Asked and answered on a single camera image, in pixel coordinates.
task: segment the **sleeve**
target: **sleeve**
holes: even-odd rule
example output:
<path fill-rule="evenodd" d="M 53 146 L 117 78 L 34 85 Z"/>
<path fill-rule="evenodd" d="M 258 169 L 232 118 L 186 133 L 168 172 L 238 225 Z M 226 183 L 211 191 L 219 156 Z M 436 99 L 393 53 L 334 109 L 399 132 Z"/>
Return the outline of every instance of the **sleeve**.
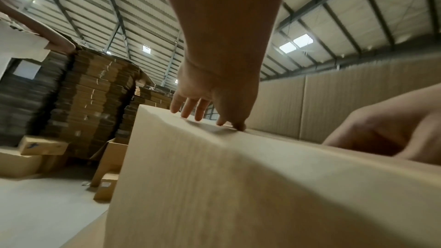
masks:
<path fill-rule="evenodd" d="M 30 58 L 43 61 L 50 50 L 45 50 L 49 41 L 43 37 L 13 29 L 9 25 L 0 23 L 0 52 L 13 58 Z"/>

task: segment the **bright light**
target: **bright light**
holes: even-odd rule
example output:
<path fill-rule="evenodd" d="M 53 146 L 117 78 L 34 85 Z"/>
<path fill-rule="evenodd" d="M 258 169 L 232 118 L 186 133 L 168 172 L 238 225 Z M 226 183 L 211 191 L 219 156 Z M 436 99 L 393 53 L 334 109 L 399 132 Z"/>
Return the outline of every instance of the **bright light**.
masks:
<path fill-rule="evenodd" d="M 152 51 L 149 47 L 147 47 L 146 45 L 143 45 L 142 46 L 142 51 L 143 52 L 146 52 L 146 53 L 148 53 L 148 54 L 150 54 L 150 52 Z"/>
<path fill-rule="evenodd" d="M 297 48 L 291 42 L 288 42 L 280 46 L 279 49 L 281 49 L 284 53 L 289 53 L 295 51 Z"/>
<path fill-rule="evenodd" d="M 297 46 L 299 46 L 299 48 L 304 47 L 306 45 L 312 44 L 314 43 L 314 40 L 309 37 L 308 34 L 302 35 L 297 39 L 294 39 L 294 44 L 296 44 Z"/>

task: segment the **hand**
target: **hand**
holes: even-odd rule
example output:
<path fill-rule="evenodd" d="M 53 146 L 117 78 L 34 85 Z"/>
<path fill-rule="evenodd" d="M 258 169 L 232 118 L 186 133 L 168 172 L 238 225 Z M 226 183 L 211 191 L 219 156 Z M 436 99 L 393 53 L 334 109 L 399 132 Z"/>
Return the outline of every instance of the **hand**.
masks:
<path fill-rule="evenodd" d="M 441 85 L 356 110 L 323 144 L 441 165 Z"/>
<path fill-rule="evenodd" d="M 259 81 L 259 72 L 219 75 L 185 60 L 178 70 L 178 89 L 170 111 L 177 113 L 185 102 L 181 116 L 188 118 L 196 107 L 194 119 L 200 121 L 212 101 L 219 113 L 217 125 L 229 121 L 243 131 L 257 97 Z"/>

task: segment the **cardboard panel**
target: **cardboard panel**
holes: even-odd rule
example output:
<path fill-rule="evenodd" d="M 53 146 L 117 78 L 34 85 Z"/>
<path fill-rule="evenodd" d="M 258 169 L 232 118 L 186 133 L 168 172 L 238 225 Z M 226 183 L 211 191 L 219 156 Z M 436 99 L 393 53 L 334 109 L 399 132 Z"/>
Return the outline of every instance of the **cardboard panel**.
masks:
<path fill-rule="evenodd" d="M 440 203 L 437 166 L 140 106 L 104 247 L 441 247 Z"/>
<path fill-rule="evenodd" d="M 441 59 L 353 66 L 306 77 L 300 139 L 323 142 L 361 107 L 441 83 Z"/>
<path fill-rule="evenodd" d="M 261 83 L 247 127 L 298 139 L 304 86 L 304 77 Z"/>

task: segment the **forearm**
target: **forearm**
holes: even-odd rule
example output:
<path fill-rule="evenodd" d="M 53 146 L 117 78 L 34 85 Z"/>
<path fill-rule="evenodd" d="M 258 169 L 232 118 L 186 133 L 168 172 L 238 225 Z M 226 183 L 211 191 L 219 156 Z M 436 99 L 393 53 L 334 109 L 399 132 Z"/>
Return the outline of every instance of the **forearm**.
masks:
<path fill-rule="evenodd" d="M 49 49 L 63 51 L 66 53 L 70 53 L 75 50 L 75 46 L 68 39 L 64 38 L 61 34 L 51 29 L 50 27 L 34 20 L 33 18 L 23 14 L 22 12 L 12 7 L 9 7 L 8 5 L 2 5 L 1 12 L 7 14 L 14 20 L 24 24 L 26 27 L 36 32 L 41 37 L 47 39 L 49 41 L 48 46 L 52 46 Z"/>
<path fill-rule="evenodd" d="M 170 0 L 187 60 L 228 74 L 258 73 L 282 0 Z"/>

